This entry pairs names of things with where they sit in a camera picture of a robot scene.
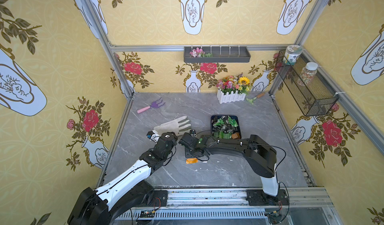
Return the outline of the orange cookie packet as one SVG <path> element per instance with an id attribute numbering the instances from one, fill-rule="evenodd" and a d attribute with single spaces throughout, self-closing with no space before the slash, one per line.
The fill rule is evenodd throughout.
<path id="1" fill-rule="evenodd" d="M 197 158 L 188 158 L 186 159 L 186 164 L 189 165 L 189 164 L 196 164 L 198 163 L 199 160 Z"/>

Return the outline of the dark blue storage box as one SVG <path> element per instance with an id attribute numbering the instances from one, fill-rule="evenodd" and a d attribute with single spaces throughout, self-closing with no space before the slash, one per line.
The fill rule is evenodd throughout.
<path id="1" fill-rule="evenodd" d="M 211 116 L 211 134 L 218 139 L 240 140 L 242 138 L 237 116 Z"/>

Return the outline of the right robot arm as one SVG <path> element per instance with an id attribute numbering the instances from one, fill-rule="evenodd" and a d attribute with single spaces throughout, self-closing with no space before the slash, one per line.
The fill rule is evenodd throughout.
<path id="1" fill-rule="evenodd" d="M 213 136 L 193 137 L 184 134 L 179 144 L 186 148 L 190 158 L 209 158 L 211 155 L 227 155 L 244 158 L 254 173 L 261 177 L 264 194 L 276 197 L 279 192 L 277 179 L 277 151 L 259 136 L 248 139 L 228 140 Z"/>

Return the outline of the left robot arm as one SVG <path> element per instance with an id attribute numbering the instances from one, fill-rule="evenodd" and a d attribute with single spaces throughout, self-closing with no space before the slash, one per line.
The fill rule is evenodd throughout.
<path id="1" fill-rule="evenodd" d="M 174 132 L 163 133 L 154 148 L 143 153 L 124 173 L 101 187 L 83 190 L 67 223 L 108 225 L 132 207 L 148 205 L 154 188 L 145 179 L 164 166 L 177 141 Z"/>

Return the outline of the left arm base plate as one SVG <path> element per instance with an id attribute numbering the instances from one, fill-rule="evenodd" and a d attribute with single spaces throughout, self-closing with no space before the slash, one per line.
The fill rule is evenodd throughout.
<path id="1" fill-rule="evenodd" d="M 155 190 L 151 195 L 149 195 L 149 198 L 144 203 L 144 206 L 151 207 L 153 209 L 158 209 L 158 208 L 166 207 L 167 202 L 168 202 L 168 191 Z"/>

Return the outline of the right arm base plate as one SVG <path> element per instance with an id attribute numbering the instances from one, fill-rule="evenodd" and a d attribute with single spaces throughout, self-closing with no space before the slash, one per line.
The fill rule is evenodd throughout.
<path id="1" fill-rule="evenodd" d="M 246 201 L 250 206 L 288 206 L 289 199 L 285 190 L 280 189 L 276 197 L 267 195 L 263 190 L 246 190 Z"/>

